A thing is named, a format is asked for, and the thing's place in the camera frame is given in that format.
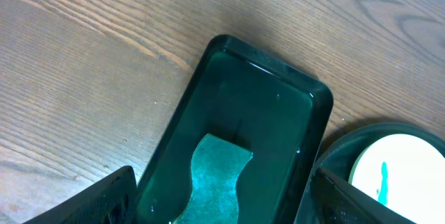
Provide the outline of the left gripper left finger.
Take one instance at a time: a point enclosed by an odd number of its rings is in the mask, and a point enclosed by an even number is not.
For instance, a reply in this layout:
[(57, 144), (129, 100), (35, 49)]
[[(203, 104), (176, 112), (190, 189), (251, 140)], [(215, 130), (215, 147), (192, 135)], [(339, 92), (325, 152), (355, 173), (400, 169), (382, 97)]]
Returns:
[(131, 166), (123, 166), (56, 207), (24, 224), (128, 224), (137, 193)]

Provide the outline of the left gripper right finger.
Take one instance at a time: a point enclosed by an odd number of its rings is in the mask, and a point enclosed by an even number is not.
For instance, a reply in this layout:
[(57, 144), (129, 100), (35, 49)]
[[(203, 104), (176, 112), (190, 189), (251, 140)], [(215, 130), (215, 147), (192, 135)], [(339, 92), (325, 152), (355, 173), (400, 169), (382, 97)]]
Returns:
[(310, 193), (320, 223), (411, 223), (326, 168), (314, 173)]

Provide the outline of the mint green plate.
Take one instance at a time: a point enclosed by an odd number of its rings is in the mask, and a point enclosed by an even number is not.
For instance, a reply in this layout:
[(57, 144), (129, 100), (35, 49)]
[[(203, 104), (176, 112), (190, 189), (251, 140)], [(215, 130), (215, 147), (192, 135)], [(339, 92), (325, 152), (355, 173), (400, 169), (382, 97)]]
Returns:
[(444, 155), (422, 138), (378, 139), (358, 156), (348, 182), (414, 223), (444, 222)]

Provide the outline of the green wavy sponge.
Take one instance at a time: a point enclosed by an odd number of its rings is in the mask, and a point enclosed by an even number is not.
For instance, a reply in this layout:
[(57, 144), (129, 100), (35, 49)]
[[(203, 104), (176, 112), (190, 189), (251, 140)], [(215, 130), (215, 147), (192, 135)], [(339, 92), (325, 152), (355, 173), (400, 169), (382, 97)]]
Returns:
[(237, 182), (253, 153), (207, 134), (191, 158), (191, 195), (174, 220), (185, 224), (237, 224)]

